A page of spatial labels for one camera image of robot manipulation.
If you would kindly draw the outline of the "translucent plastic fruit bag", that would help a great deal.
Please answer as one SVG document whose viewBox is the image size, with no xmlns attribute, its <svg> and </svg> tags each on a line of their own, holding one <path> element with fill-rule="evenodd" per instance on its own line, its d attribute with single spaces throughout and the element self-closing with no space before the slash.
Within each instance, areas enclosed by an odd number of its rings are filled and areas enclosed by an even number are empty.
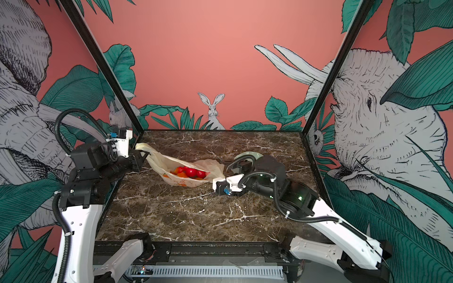
<svg viewBox="0 0 453 283">
<path fill-rule="evenodd" d="M 205 183 L 212 183 L 215 178 L 225 178 L 225 166 L 216 160 L 205 159 L 195 162 L 186 162 L 177 158 L 161 154 L 146 143 L 138 143 L 136 150 L 148 153 L 146 160 L 151 168 L 169 185 L 197 187 Z M 204 179 L 200 178 L 180 178 L 177 173 L 185 172 L 185 168 L 194 168 L 198 171 L 206 172 Z"/>
</svg>

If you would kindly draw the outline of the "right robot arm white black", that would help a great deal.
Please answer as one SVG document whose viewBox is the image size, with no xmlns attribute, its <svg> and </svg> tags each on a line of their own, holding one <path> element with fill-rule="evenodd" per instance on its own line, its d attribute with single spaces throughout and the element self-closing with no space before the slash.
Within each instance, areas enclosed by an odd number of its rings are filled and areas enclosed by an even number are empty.
<svg viewBox="0 0 453 283">
<path fill-rule="evenodd" d="M 228 169 L 233 176 L 216 178 L 213 190 L 219 195 L 256 193 L 274 202 L 281 216 L 308 224 L 330 240 L 330 244 L 287 237 L 282 250 L 298 260 L 309 260 L 343 273 L 352 283 L 388 283 L 393 278 L 387 259 L 392 245 L 361 232 L 338 215 L 313 189 L 287 177 L 285 166 L 270 155 L 255 158 L 245 154 Z"/>
</svg>

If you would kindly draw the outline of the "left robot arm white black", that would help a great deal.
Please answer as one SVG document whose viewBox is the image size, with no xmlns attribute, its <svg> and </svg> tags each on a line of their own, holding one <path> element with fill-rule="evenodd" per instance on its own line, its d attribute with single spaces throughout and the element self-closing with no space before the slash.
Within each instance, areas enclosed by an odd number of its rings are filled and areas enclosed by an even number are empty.
<svg viewBox="0 0 453 283">
<path fill-rule="evenodd" d="M 96 231 L 111 185 L 129 172 L 139 172 L 148 152 L 130 149 L 132 131 L 107 133 L 101 139 L 70 150 L 63 142 L 60 125 L 71 113 L 80 113 L 93 123 L 89 112 L 71 108 L 60 113 L 54 125 L 55 138 L 75 164 L 67 183 L 55 192 L 52 209 L 62 228 L 54 283 L 116 283 L 135 260 L 153 258 L 156 248 L 147 233 L 127 237 L 119 250 L 100 268 L 94 269 Z"/>
</svg>

